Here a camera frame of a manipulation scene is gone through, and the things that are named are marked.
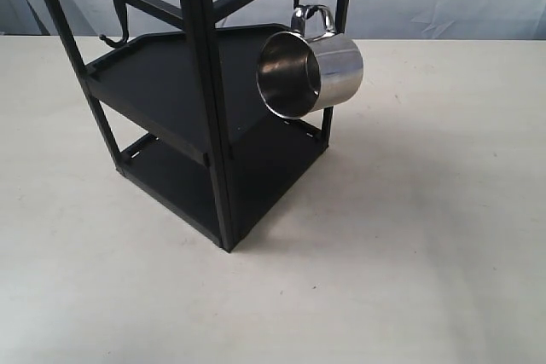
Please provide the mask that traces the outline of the black metal shelf rack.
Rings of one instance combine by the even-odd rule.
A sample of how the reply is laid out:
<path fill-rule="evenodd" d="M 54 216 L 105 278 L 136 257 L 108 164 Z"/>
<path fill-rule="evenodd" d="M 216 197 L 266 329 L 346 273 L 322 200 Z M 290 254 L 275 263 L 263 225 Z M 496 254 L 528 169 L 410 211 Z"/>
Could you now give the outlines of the black metal shelf rack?
<path fill-rule="evenodd" d="M 231 251 L 328 148 L 333 108 L 284 119 L 256 83 L 287 24 L 218 27 L 256 0 L 126 0 L 172 26 L 84 62 L 59 0 L 44 0 L 118 172 Z M 345 34 L 349 0 L 334 25 Z"/>

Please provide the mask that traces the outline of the shiny stainless steel mug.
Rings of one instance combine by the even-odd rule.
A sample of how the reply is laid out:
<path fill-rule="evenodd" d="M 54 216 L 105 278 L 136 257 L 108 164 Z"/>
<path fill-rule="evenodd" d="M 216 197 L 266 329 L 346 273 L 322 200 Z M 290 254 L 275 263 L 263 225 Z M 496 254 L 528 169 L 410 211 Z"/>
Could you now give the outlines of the shiny stainless steel mug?
<path fill-rule="evenodd" d="M 266 107 L 284 119 L 349 101 L 363 81 L 356 43 L 338 32 L 329 7 L 299 5 L 291 26 L 271 35 L 258 55 L 256 83 Z"/>

